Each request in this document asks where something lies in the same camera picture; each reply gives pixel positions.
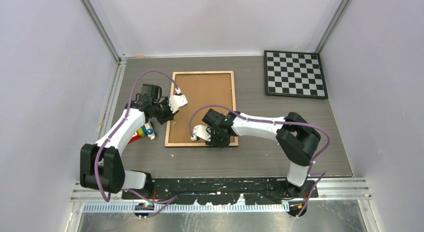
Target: colorful toy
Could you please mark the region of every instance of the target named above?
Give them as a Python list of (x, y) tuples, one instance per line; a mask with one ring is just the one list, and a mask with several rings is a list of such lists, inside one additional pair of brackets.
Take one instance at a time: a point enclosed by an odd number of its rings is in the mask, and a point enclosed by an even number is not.
[(154, 138), (156, 138), (156, 136), (158, 136), (158, 134), (153, 131), (153, 123), (150, 121), (147, 121), (142, 127), (140, 127), (135, 132), (135, 134), (129, 140), (128, 144), (145, 136), (148, 136), (151, 140), (153, 140)]

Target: gray wooden tabletop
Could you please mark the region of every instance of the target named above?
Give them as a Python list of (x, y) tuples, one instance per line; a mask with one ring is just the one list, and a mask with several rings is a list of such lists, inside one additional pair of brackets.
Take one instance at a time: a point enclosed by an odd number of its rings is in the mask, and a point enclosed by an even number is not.
[[(114, 123), (123, 112), (134, 80), (140, 73), (152, 69), (169, 75), (177, 71), (234, 71), (238, 111), (262, 117), (286, 116), (289, 112), (300, 114), (308, 123), (326, 129), (332, 138), (331, 145), (316, 160), (312, 172), (326, 170), (327, 176), (352, 175), (329, 101), (265, 95), (262, 56), (129, 59), (113, 116)], [(171, 82), (163, 75), (146, 75), (138, 83), (136, 93), (143, 83), (161, 86), (163, 95), (170, 94)], [(233, 148), (165, 148), (165, 129), (166, 124), (156, 122), (156, 139), (143, 137), (125, 148), (122, 161), (126, 170), (149, 172), (154, 178), (284, 177), (289, 172), (290, 161), (274, 141), (244, 136), (239, 138), (239, 147)], [(325, 135), (322, 135), (318, 149), (326, 142)]]

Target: cable connector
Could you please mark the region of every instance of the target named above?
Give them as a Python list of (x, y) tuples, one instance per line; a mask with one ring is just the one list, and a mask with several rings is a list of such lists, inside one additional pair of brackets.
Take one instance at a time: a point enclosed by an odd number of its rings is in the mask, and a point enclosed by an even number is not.
[(175, 93), (176, 93), (177, 95), (181, 95), (181, 89), (180, 89), (180, 88), (178, 88), (178, 87), (176, 87), (176, 88), (175, 88)]

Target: checkerboard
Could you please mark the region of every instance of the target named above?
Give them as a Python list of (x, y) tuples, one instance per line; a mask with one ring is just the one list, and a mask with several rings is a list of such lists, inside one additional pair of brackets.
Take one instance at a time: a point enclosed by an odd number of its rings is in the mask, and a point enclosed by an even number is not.
[(328, 98), (319, 54), (265, 50), (264, 55), (266, 95)]

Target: wooden tray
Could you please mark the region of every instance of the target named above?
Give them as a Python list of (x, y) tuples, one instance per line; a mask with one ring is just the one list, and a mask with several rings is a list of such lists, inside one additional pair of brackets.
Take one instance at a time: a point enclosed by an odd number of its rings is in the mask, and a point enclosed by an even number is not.
[[(181, 108), (172, 121), (166, 123), (165, 147), (206, 147), (205, 141), (192, 141), (189, 131), (189, 120), (193, 113), (202, 106), (223, 105), (236, 110), (236, 91), (233, 71), (193, 71), (174, 72), (172, 78), (178, 84), (181, 92), (188, 100), (188, 105)], [(171, 96), (174, 93), (171, 85)], [(211, 108), (201, 110), (191, 123), (204, 125), (203, 116)], [(217, 112), (227, 115), (223, 108), (212, 107)], [(237, 137), (231, 137), (229, 146), (239, 146)]]

